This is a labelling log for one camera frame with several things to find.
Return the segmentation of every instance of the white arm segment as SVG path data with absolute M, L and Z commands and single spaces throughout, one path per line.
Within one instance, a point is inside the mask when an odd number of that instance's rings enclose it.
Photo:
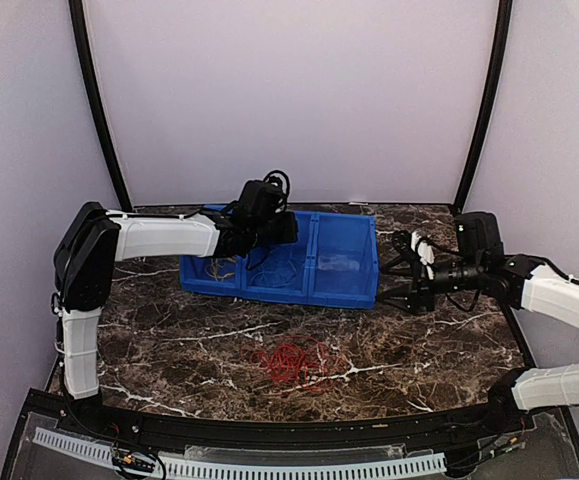
M 220 232 L 205 215 L 193 218 L 111 217 L 120 225 L 116 262 L 135 257 L 213 255 Z M 75 398 L 98 393 L 97 337 L 102 308 L 89 312 L 61 309 L 65 385 Z
M 541 265 L 532 272 L 522 293 L 522 308 L 579 328 L 579 286 Z M 579 364 L 523 373 L 512 388 L 520 410 L 552 405 L 579 405 Z
M 98 393 L 98 318 L 102 308 L 90 312 L 60 310 L 64 335 L 65 386 L 78 400 Z
M 213 255 L 220 232 L 205 215 L 192 218 L 111 217 L 120 225 L 116 262 L 136 257 Z

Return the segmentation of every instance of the blue organizer tray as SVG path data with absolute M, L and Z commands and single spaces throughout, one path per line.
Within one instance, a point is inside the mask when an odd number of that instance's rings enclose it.
M 373 308 L 378 288 L 373 218 L 295 213 L 296 243 L 257 248 L 235 261 L 181 257 L 182 287 L 271 303 Z

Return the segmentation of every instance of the robotic arm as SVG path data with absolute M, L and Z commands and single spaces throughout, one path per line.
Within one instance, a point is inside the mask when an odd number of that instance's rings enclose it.
M 263 180 L 248 181 L 239 200 L 222 210 L 139 215 L 85 204 L 53 257 L 52 311 L 59 317 L 57 348 L 64 354 L 68 393 L 75 399 L 98 393 L 98 319 L 115 262 L 165 255 L 246 256 L 258 246 L 294 243 L 297 223 L 286 211 L 288 196 L 288 177 L 272 171 Z
M 380 293 L 378 300 L 415 314 L 423 308 L 433 310 L 438 294 L 474 290 L 470 309 L 482 293 L 515 309 L 549 315 L 579 328 L 579 280 L 565 275 L 546 258 L 505 255 L 491 213 L 458 215 L 455 226 L 457 252 L 439 247 L 416 232 L 396 232 L 393 245 L 399 256 L 381 270 L 411 277 L 412 281 Z M 457 259 L 434 262 L 431 247 Z M 394 268 L 405 262 L 407 268 Z M 523 411 L 559 405 L 579 405 L 579 364 L 514 369 L 489 390 L 485 425 L 500 431 Z

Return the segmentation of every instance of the white perforated strip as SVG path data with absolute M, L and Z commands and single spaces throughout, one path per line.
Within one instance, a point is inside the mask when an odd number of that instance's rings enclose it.
M 109 444 L 73 438 L 37 428 L 34 443 L 101 467 L 112 468 Z M 443 453 L 383 462 L 347 465 L 262 467 L 184 460 L 161 454 L 172 480 L 397 480 L 446 471 Z M 160 478 L 160 467 L 152 478 Z

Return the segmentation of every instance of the tangled red wire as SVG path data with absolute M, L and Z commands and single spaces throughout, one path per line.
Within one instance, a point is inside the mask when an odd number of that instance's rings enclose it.
M 285 337 L 271 353 L 264 348 L 244 345 L 240 355 L 243 360 L 262 367 L 274 387 L 293 386 L 323 393 L 331 385 L 329 377 L 343 373 L 347 365 L 344 356 L 330 353 L 330 350 L 313 337 L 292 335 Z

